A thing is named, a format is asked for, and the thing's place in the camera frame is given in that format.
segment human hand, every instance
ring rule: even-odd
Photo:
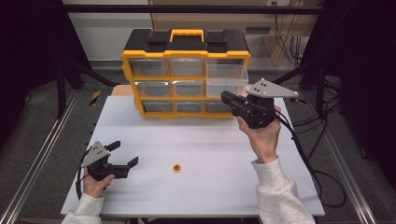
[[[280,112],[279,106],[275,106],[275,109]],[[237,117],[236,120],[239,123],[239,130],[247,135],[259,163],[268,163],[277,159],[276,146],[281,126],[279,120],[275,119],[267,127],[260,129],[250,129],[241,117]]]
[[[83,186],[84,186],[84,193],[90,195],[93,198],[100,198],[102,197],[102,192],[108,186],[110,186],[111,181],[114,179],[114,175],[108,175],[105,179],[101,181],[97,181],[92,178],[92,176],[88,175],[88,169],[84,169],[84,176],[83,179]]]

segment white tabletop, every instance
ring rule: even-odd
[[[282,99],[282,113],[289,114]],[[139,163],[128,178],[116,179],[104,192],[102,215],[112,217],[256,217],[258,177],[248,138],[235,119],[144,119],[131,96],[109,96],[98,120],[95,141],[109,145],[120,140],[108,162]],[[297,183],[300,199],[311,214],[324,210],[312,178],[291,134],[282,128],[277,151],[287,175]],[[175,164],[181,172],[173,172]],[[75,210],[74,183],[61,214]]]

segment small yellow object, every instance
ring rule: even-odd
[[[175,164],[173,167],[174,173],[180,173],[181,172],[181,165],[180,164]]]

